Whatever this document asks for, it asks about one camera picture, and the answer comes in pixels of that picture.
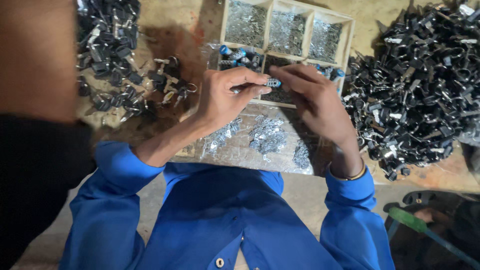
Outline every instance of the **wooden compartment box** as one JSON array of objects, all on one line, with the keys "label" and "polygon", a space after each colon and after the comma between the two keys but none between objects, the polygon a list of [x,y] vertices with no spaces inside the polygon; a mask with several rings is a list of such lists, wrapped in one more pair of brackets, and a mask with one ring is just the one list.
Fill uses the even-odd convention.
[{"label": "wooden compartment box", "polygon": [[[228,31],[228,29],[233,29],[235,25],[235,18],[231,14],[229,14],[229,7],[232,3],[239,2],[240,4],[247,4],[257,6],[255,8],[254,13],[257,11],[265,12],[266,16],[257,16],[257,14],[252,14],[251,19],[254,24],[250,29],[235,29],[235,33],[238,32],[238,35],[232,35],[232,31]],[[287,12],[293,13],[298,16],[301,16],[304,21],[305,25],[303,26],[303,38],[301,40],[301,52],[297,53],[297,55],[292,54],[285,54],[279,52],[280,50],[276,48],[274,42],[272,42],[272,38],[270,37],[270,30],[272,29],[272,14],[273,12]],[[324,59],[324,61],[316,59],[312,52],[310,52],[311,48],[311,41],[312,37],[315,35],[322,35],[323,33],[316,33],[313,25],[314,22],[321,21],[326,24],[342,24],[342,32],[340,34],[338,47],[335,53],[334,61],[329,61]],[[268,73],[268,63],[267,59],[271,57],[278,57],[284,59],[285,62],[297,62],[297,63],[311,63],[311,64],[319,64],[322,67],[333,66],[335,68],[340,68],[343,71],[346,71],[348,65],[348,56],[350,53],[350,45],[353,38],[353,31],[355,27],[355,20],[353,20],[349,15],[338,13],[329,9],[317,7],[310,4],[300,3],[293,0],[226,0],[225,1],[225,9],[223,14],[223,22],[222,22],[222,31],[220,35],[220,43],[222,45],[227,45],[229,48],[236,49],[240,47],[256,47],[256,52],[264,55],[264,60],[262,64],[262,73]],[[255,31],[256,38],[254,40],[248,40],[245,43],[235,43],[234,41],[239,40],[239,36],[242,31]],[[343,83],[344,79],[342,78],[338,83],[339,92],[338,94],[341,95],[343,90]],[[267,95],[260,96],[257,98],[252,99],[252,102],[255,103],[262,103],[267,105],[276,105],[282,107],[289,107],[295,108],[293,104],[286,104],[286,103],[279,103],[268,101]]]}]

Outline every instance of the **key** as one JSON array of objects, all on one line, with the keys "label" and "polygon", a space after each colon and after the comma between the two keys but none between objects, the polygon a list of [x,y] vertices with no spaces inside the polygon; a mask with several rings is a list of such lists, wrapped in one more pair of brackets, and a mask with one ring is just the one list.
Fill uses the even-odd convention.
[{"label": "key", "polygon": [[180,101],[187,99],[187,95],[188,95],[188,92],[186,89],[184,88],[180,89],[179,96],[177,97],[177,102],[175,102],[175,105],[173,105],[173,107],[176,108],[180,103]]},{"label": "key", "polygon": [[78,76],[77,77],[77,83],[78,83],[78,95],[81,97],[87,97],[90,95],[92,92],[92,89],[90,86],[87,84],[85,76]]},{"label": "key", "polygon": [[128,76],[128,79],[132,83],[134,83],[138,86],[142,85],[142,82],[144,81],[144,79],[139,74],[137,74],[136,72],[130,73],[130,75]]},{"label": "key", "polygon": [[121,86],[123,81],[122,75],[119,72],[113,72],[112,77],[110,78],[110,84],[115,87]]},{"label": "key", "polygon": [[140,68],[138,67],[137,63],[135,63],[135,61],[133,60],[133,57],[132,57],[132,50],[130,50],[127,46],[119,46],[116,50],[115,50],[115,53],[117,54],[117,56],[119,58],[123,58],[125,59],[126,61],[128,61],[128,63],[130,63],[130,65],[132,65],[132,67],[135,69],[135,71],[139,71]]}]

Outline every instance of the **finger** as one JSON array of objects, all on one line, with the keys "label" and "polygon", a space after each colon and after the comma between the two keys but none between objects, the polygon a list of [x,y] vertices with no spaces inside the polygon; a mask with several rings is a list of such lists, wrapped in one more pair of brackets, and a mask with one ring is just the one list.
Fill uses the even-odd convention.
[{"label": "finger", "polygon": [[314,116],[313,116],[313,108],[310,103],[299,93],[291,92],[292,101],[295,106],[297,106],[297,114],[300,118],[306,123],[312,123]]},{"label": "finger", "polygon": [[232,86],[242,85],[244,83],[252,83],[257,85],[263,85],[267,83],[268,75],[251,71],[246,67],[236,67],[222,71],[222,73],[227,89],[230,89]]},{"label": "finger", "polygon": [[242,102],[248,103],[252,98],[258,95],[264,95],[272,92],[270,87],[260,86],[260,85],[251,85],[243,89],[238,93],[235,98],[240,99]]},{"label": "finger", "polygon": [[313,66],[294,64],[283,66],[280,69],[313,83],[324,84],[328,81],[328,79]]},{"label": "finger", "polygon": [[312,83],[308,82],[296,75],[288,73],[276,66],[270,67],[270,74],[276,77],[283,84],[288,86],[291,90],[303,94],[306,98],[311,99],[314,97]]}]

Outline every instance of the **shirt sleeve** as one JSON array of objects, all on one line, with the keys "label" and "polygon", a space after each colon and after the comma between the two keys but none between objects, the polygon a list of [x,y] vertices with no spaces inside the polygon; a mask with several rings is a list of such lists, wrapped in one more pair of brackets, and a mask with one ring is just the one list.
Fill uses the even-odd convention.
[{"label": "shirt sleeve", "polygon": [[120,142],[100,142],[97,171],[70,203],[73,225],[59,269],[132,269],[144,250],[136,195],[164,167],[144,164]]},{"label": "shirt sleeve", "polygon": [[365,174],[341,181],[327,173],[329,212],[322,223],[320,243],[344,269],[395,269],[382,218],[376,205],[373,178]]},{"label": "shirt sleeve", "polygon": [[0,269],[10,269],[95,170],[92,129],[0,115]]}]

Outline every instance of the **blue jacket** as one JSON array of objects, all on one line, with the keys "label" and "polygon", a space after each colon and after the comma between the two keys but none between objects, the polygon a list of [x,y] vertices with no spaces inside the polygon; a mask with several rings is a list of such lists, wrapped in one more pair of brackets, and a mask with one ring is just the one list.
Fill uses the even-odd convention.
[{"label": "blue jacket", "polygon": [[[71,202],[73,225],[60,269],[394,269],[372,176],[327,175],[329,212],[318,242],[280,196],[278,172],[193,163],[145,165],[128,144],[99,143],[97,171]],[[167,191],[145,247],[136,193],[164,171]]]}]

